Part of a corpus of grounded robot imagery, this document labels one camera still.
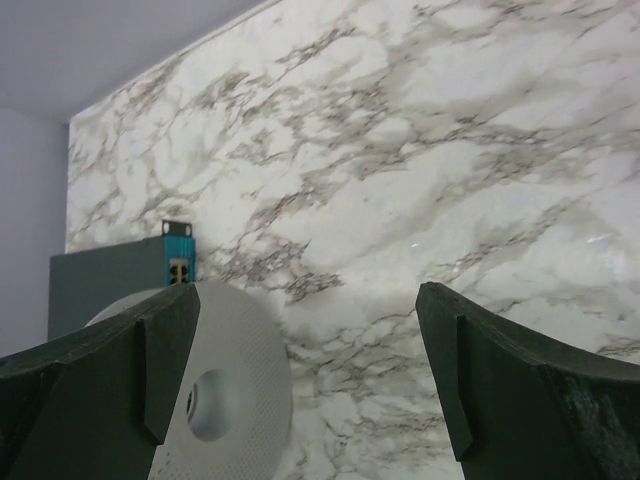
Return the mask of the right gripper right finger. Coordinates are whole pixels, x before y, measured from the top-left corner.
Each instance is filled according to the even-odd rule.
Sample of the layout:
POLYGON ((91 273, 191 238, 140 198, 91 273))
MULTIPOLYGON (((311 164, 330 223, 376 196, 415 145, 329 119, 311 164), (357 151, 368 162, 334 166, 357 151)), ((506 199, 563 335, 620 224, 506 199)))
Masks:
POLYGON ((639 367, 494 314, 447 286, 416 312, 467 479, 636 479, 639 367))

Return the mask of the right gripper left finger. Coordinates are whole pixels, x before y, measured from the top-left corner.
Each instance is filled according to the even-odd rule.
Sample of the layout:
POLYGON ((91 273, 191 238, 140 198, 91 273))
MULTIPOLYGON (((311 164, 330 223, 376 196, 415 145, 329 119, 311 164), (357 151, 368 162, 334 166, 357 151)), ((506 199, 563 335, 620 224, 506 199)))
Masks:
POLYGON ((145 479, 195 337, 192 284, 1 360, 4 479, 145 479))

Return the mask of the white cable spool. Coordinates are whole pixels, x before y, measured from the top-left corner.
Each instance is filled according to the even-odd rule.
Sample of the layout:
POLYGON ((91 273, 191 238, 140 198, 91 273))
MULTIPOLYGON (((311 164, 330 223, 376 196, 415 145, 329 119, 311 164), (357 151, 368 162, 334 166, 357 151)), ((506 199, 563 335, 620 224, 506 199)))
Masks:
POLYGON ((199 315, 163 444, 140 472, 108 458, 89 479, 271 479, 292 417, 286 347, 269 308, 221 281, 197 282, 199 315))

